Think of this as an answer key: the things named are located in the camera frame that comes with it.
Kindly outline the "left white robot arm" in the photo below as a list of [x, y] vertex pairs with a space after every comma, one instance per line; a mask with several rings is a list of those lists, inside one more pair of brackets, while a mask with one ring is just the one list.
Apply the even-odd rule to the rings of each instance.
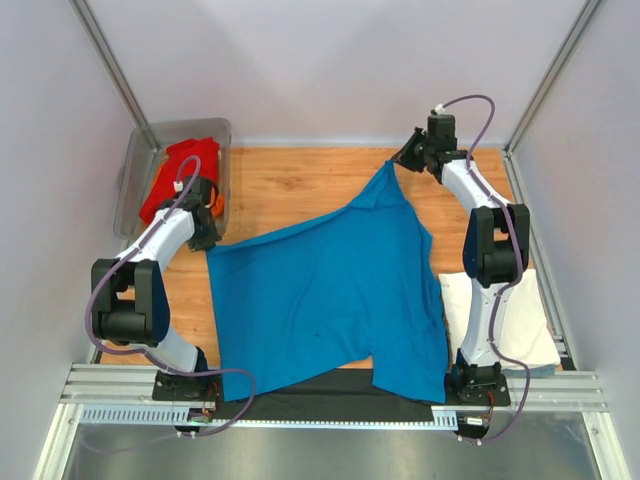
[[220, 377], [209, 376], [201, 348], [171, 326], [163, 273], [179, 249], [208, 250], [220, 240], [211, 205], [218, 186], [189, 175], [174, 183], [174, 195], [161, 203], [151, 224], [113, 259], [98, 259], [91, 268], [91, 296], [85, 329], [102, 351], [109, 341], [121, 355], [141, 354], [160, 364], [152, 398], [213, 401]]

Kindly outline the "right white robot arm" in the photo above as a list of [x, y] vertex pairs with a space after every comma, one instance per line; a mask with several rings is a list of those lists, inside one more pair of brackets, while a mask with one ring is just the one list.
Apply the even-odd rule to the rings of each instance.
[[429, 172], [469, 214], [463, 265], [471, 280], [466, 333], [445, 377], [449, 404], [508, 406], [510, 397], [497, 353], [507, 300], [528, 264], [530, 213], [511, 204], [481, 175], [468, 150], [458, 147], [455, 117], [431, 112], [392, 157], [400, 166]]

